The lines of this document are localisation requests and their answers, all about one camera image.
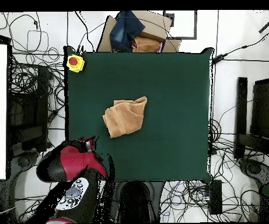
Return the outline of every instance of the black cable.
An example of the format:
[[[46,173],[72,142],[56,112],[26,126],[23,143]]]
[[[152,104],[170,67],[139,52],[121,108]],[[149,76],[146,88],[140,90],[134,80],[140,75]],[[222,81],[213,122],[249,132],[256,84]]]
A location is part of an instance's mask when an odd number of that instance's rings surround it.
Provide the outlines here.
[[[24,50],[20,50],[20,49],[17,49],[15,46],[14,46],[14,41],[15,42],[17,42],[19,45],[21,45],[17,40],[15,40],[14,38],[13,38],[13,35],[12,35],[12,31],[11,31],[11,25],[16,21],[16,20],[18,20],[19,18],[21,18],[21,17],[24,17],[24,16],[28,16],[28,17],[30,17],[30,18],[32,18],[33,20],[34,20],[34,24],[36,24],[36,23],[39,23],[39,28],[40,28],[40,41],[39,41],[39,43],[38,43],[38,46],[37,46],[37,48],[35,49],[35,50],[33,50],[33,51],[30,51],[30,50],[28,50],[27,52],[31,52],[31,53],[34,53],[35,51],[37,51],[37,49],[39,48],[39,46],[40,46],[40,44],[41,44],[41,38],[42,38],[42,31],[41,31],[41,25],[40,25],[40,18],[39,18],[39,16],[38,16],[38,13],[36,12],[36,15],[37,15],[37,18],[38,18],[38,22],[34,19],[34,17],[32,17],[32,16],[30,16],[30,15],[21,15],[21,16],[18,16],[17,18],[15,18],[11,23],[10,23],[10,25],[9,25],[9,32],[10,32],[10,37],[11,37],[11,40],[12,40],[12,43],[13,43],[13,48],[15,49],[15,50],[17,50],[17,51],[24,51]]]
[[[265,34],[259,41],[255,42],[255,43],[253,43],[251,45],[244,45],[244,46],[241,46],[239,48],[236,48],[236,49],[234,49],[234,50],[232,50],[230,52],[227,52],[227,53],[224,53],[224,54],[220,54],[220,55],[216,56],[213,59],[212,63],[213,64],[217,64],[219,61],[223,60],[225,58],[225,56],[233,53],[234,51],[237,51],[237,50],[240,50],[240,49],[245,49],[247,47],[251,47],[251,46],[254,46],[254,45],[258,44],[259,42],[261,42],[262,40],[264,40],[268,35],[269,35],[269,33]]]
[[[105,24],[105,23],[106,23],[106,22],[101,23],[100,25],[98,25],[97,27],[95,27],[92,31],[95,31],[98,27],[102,26],[102,25]],[[81,38],[81,42],[82,42],[82,40],[83,40],[83,38],[85,37],[86,34],[87,34],[87,33],[85,33],[85,34],[82,36],[82,38]],[[78,49],[77,49],[77,50],[80,49],[80,47],[81,47],[81,42],[79,42],[79,45],[78,45]]]
[[[95,51],[94,46],[93,46],[92,42],[90,42],[90,40],[89,40],[89,33],[88,33],[89,31],[88,31],[88,27],[86,26],[85,22],[80,18],[80,16],[77,14],[77,12],[76,12],[76,11],[74,11],[74,12],[75,12],[75,14],[77,15],[78,19],[82,22],[82,24],[85,25],[85,29],[86,29],[86,39],[87,39],[87,41],[91,44],[91,46],[92,46],[92,48],[93,48],[93,52],[94,52],[94,51]]]
[[[249,192],[249,191],[252,191],[252,192],[254,192],[254,193],[256,193],[256,194],[258,194],[258,195],[260,196],[260,193],[258,193],[258,192],[255,191],[255,190],[246,190],[246,191],[242,192],[242,194],[241,194],[241,197],[240,197],[240,204],[241,204],[241,205],[243,205],[243,204],[242,204],[242,197],[243,197],[243,195],[244,195],[245,193]],[[246,220],[247,220],[248,222],[251,222],[251,221],[248,220],[248,218],[246,217],[245,212],[244,212],[243,209],[244,209],[243,206],[241,206],[241,210],[242,210],[242,214],[243,214],[243,216],[246,218]]]

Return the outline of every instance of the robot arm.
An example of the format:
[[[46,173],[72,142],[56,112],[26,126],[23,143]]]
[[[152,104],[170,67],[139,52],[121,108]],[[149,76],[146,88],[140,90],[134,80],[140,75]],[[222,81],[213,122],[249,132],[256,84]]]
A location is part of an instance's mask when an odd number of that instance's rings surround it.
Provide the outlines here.
[[[107,178],[106,169],[98,157],[92,139],[65,141],[46,154],[37,166],[37,175],[42,181],[58,184],[26,223],[46,223],[54,216],[59,201],[67,196],[66,191],[79,179],[88,183],[83,197],[76,207],[58,211],[58,216],[67,222],[91,222],[97,205],[98,182]]]

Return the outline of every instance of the table surface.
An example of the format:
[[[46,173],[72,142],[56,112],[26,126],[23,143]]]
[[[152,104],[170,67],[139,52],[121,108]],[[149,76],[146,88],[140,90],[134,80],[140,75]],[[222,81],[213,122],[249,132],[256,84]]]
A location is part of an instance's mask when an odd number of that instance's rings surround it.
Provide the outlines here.
[[[211,48],[201,54],[84,53],[83,74],[68,71],[66,139],[99,137],[97,152],[104,161],[107,153],[113,157],[117,181],[209,181],[211,54]],[[141,96],[148,98],[142,128],[111,139],[105,109]]]

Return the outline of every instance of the wire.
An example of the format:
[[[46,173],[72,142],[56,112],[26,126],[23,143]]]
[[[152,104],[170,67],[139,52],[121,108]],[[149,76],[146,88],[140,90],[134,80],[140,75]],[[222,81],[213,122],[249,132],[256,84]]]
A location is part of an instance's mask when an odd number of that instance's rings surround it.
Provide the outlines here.
[[[5,29],[8,26],[9,12],[8,12],[7,17],[5,16],[5,13],[4,12],[1,12],[1,13],[3,14],[3,16],[4,16],[5,20],[6,20],[6,26],[0,28],[0,30],[3,30],[3,29]]]
[[[16,206],[13,207],[13,208],[11,208],[11,209],[7,209],[7,210],[5,210],[5,211],[2,211],[2,212],[0,212],[0,214],[3,214],[3,213],[8,212],[8,211],[11,211],[11,210],[13,210],[13,209],[15,209],[15,208],[16,208]]]
[[[27,52],[31,52],[31,53],[33,53],[33,52],[35,52],[35,51],[38,50],[38,48],[39,48],[39,46],[40,46],[40,44],[41,44],[41,38],[42,38],[42,31],[41,31],[41,25],[40,25],[40,18],[39,18],[39,16],[38,16],[38,13],[37,13],[37,12],[36,12],[36,15],[37,15],[37,18],[38,18],[38,23],[39,23],[39,28],[40,28],[40,41],[39,41],[38,46],[37,46],[37,48],[36,48],[35,50],[33,50],[33,51],[28,50],[28,51],[27,51]],[[15,18],[15,19],[10,23],[10,25],[9,25],[10,37],[11,37],[11,40],[12,40],[12,43],[13,43],[13,48],[16,49],[17,51],[25,51],[26,49],[25,49],[24,46],[22,46],[17,40],[15,40],[15,39],[13,38],[13,34],[12,34],[12,30],[11,30],[11,25],[12,25],[16,20],[18,20],[18,19],[20,19],[20,18],[22,18],[22,17],[24,17],[24,16],[28,16],[28,17],[32,18],[32,19],[34,20],[34,24],[37,23],[37,21],[34,19],[34,17],[32,17],[32,16],[30,16],[30,15],[21,15],[21,16],[18,16],[17,18]],[[17,49],[17,48],[14,46],[14,41],[17,42],[19,45],[21,45],[25,50]]]
[[[224,54],[220,54],[220,55],[216,56],[216,57],[213,59],[212,63],[213,63],[213,64],[217,64],[219,61],[224,60],[224,57],[225,57],[225,56],[227,56],[227,55],[233,53],[234,51],[237,51],[237,50],[240,50],[240,49],[245,49],[245,48],[247,48],[247,47],[251,47],[251,46],[254,46],[254,45],[258,44],[259,42],[261,42],[262,40],[264,40],[268,35],[269,35],[269,33],[265,34],[259,41],[255,42],[255,43],[253,43],[253,44],[251,44],[251,45],[243,45],[243,46],[241,46],[241,47],[239,47],[239,48],[236,48],[236,49],[234,49],[234,50],[232,50],[232,51],[230,51],[230,52],[227,52],[227,53],[224,53]]]
[[[230,111],[231,109],[234,109],[234,108],[237,107],[238,105],[240,105],[240,104],[246,104],[246,103],[248,103],[248,102],[253,102],[254,100],[259,100],[259,99],[263,99],[263,98],[266,98],[266,97],[269,97],[269,96],[258,97],[258,98],[254,98],[254,99],[252,99],[252,100],[248,100],[248,101],[246,101],[246,102],[240,102],[240,103],[238,103],[237,105],[235,105],[235,106],[231,107],[230,109],[226,110],[226,111],[221,115],[221,118],[219,119],[218,124],[220,124],[221,119],[222,119],[222,117],[223,117],[223,115],[224,115],[225,113],[227,113],[227,112]]]
[[[105,23],[106,23],[106,22],[101,23],[100,25],[98,25],[97,27],[95,27],[92,31],[95,31],[98,27],[102,26],[102,25],[105,24]],[[85,33],[85,34],[82,36],[82,38],[81,38],[81,42],[79,42],[79,45],[78,45],[78,49],[77,49],[77,50],[80,49],[82,40],[83,40],[83,38],[85,37],[86,34],[87,34],[87,33]]]
[[[85,25],[85,22],[80,18],[80,16],[77,14],[77,12],[76,11],[74,11],[75,12],[75,14],[77,15],[77,17],[78,17],[78,19],[82,22],[82,24],[83,25]],[[92,44],[92,42],[90,42],[90,40],[89,40],[89,31],[88,31],[88,27],[85,25],[85,29],[86,29],[86,39],[88,40],[88,42],[91,44],[91,46],[92,46],[92,48],[93,48],[93,52],[95,51],[95,49],[94,49],[94,46],[93,46],[93,44]]]
[[[240,197],[240,204],[241,204],[241,205],[243,205],[243,204],[242,204],[242,197],[243,197],[243,195],[244,195],[245,193],[249,192],[249,191],[252,191],[253,193],[256,193],[256,194],[258,194],[258,195],[260,196],[260,193],[258,193],[257,191],[254,191],[254,190],[246,190],[246,191],[244,191],[244,192],[241,194],[241,197]],[[242,209],[242,214],[243,214],[243,216],[246,218],[246,220],[247,220],[248,222],[251,222],[251,221],[248,220],[248,218],[246,217],[243,206],[241,207],[241,209]]]

